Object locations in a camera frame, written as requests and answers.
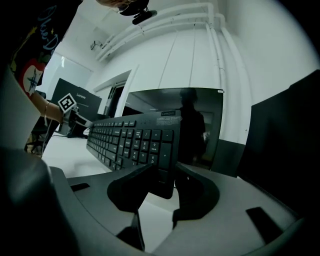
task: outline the computer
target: computer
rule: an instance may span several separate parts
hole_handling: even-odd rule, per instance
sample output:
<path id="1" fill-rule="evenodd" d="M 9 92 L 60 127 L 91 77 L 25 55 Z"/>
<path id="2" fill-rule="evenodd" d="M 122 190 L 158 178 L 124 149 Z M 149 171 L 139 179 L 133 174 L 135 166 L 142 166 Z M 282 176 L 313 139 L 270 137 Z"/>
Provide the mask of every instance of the computer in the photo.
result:
<path id="1" fill-rule="evenodd" d="M 211 169 L 220 135 L 223 90 L 169 88 L 129 93 L 122 116 L 181 111 L 178 161 Z"/>
<path id="2" fill-rule="evenodd" d="M 56 85 L 51 103 L 58 104 L 58 101 L 69 93 L 76 101 L 77 107 L 79 107 L 79 114 L 82 117 L 91 122 L 101 119 L 101 116 L 98 115 L 98 110 L 102 99 L 81 87 L 63 80 L 62 78 L 59 79 Z M 67 137 L 86 138 L 87 136 L 84 135 L 85 129 L 86 127 L 75 124 L 74 127 L 71 127 Z"/>

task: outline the keyboard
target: keyboard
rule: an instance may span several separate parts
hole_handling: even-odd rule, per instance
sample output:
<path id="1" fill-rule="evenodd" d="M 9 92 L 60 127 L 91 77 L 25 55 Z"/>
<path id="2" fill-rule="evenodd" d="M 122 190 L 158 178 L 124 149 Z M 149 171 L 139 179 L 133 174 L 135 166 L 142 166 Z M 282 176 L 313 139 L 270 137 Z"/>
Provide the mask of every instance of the keyboard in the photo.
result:
<path id="1" fill-rule="evenodd" d="M 181 112 L 143 113 L 93 123 L 87 149 L 115 172 L 152 164 L 158 169 L 151 193 L 170 199 L 178 160 Z"/>

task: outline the t-shirt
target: t-shirt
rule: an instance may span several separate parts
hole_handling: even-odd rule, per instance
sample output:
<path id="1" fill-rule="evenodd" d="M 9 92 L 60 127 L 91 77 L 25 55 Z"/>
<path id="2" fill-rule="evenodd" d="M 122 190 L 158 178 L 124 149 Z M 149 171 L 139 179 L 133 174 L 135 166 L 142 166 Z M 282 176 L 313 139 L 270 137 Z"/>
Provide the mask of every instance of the t-shirt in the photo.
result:
<path id="1" fill-rule="evenodd" d="M 26 19 L 9 67 L 19 85 L 30 97 L 41 85 L 46 65 L 65 36 L 83 0 L 27 1 Z"/>

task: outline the white ceiling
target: white ceiling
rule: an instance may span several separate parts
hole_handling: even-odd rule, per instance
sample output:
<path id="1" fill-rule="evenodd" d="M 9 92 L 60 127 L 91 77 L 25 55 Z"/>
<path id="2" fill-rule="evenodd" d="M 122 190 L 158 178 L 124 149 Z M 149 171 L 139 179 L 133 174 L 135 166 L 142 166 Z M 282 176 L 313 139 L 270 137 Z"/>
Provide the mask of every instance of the white ceiling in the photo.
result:
<path id="1" fill-rule="evenodd" d="M 148 8 L 150 10 L 161 11 L 170 7 L 199 3 L 199 2 L 217 2 L 217 0 L 150 0 Z M 83 18 L 104 31 L 108 36 L 119 34 L 127 27 L 132 25 L 133 17 L 122 16 L 106 6 L 102 6 L 96 0 L 84 0 L 79 6 L 78 12 Z"/>

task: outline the white wall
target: white wall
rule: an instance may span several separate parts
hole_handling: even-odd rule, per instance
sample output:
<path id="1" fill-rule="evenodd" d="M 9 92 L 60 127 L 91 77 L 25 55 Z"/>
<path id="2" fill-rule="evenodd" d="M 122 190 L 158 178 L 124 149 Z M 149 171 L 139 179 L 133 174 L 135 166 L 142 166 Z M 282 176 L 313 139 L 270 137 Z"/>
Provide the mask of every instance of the white wall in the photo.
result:
<path id="1" fill-rule="evenodd" d="M 204 29 L 195 31 L 194 62 L 194 31 L 184 30 L 167 33 L 145 41 L 130 50 L 118 53 L 109 61 L 99 78 L 91 81 L 88 90 L 110 80 L 111 78 L 132 70 L 137 65 L 130 91 L 140 91 L 157 88 L 189 87 L 214 88 L 212 61 L 208 57 L 209 41 Z"/>
<path id="2" fill-rule="evenodd" d="M 76 13 L 55 52 L 93 72 L 100 72 L 106 63 L 96 60 L 96 54 L 91 51 L 90 45 L 94 40 L 104 42 L 106 39 L 107 35 L 102 30 Z"/>
<path id="3" fill-rule="evenodd" d="M 305 32 L 275 0 L 228 0 L 226 22 L 247 67 L 252 103 L 268 99 L 320 68 Z"/>
<path id="4" fill-rule="evenodd" d="M 237 142 L 241 118 L 239 79 L 234 59 L 221 34 L 219 39 L 226 61 L 228 90 L 225 97 L 230 99 L 226 101 L 228 114 L 221 139 Z M 215 84 L 208 34 L 203 27 L 157 36 L 118 53 L 109 60 L 100 75 L 96 73 L 92 76 L 86 89 L 93 91 L 95 87 L 137 66 L 129 92 L 189 86 L 220 89 Z"/>
<path id="5" fill-rule="evenodd" d="M 37 90 L 46 93 L 46 99 L 51 100 L 60 78 L 85 88 L 92 73 L 91 70 L 55 52 L 45 68 L 42 84 L 37 87 Z"/>

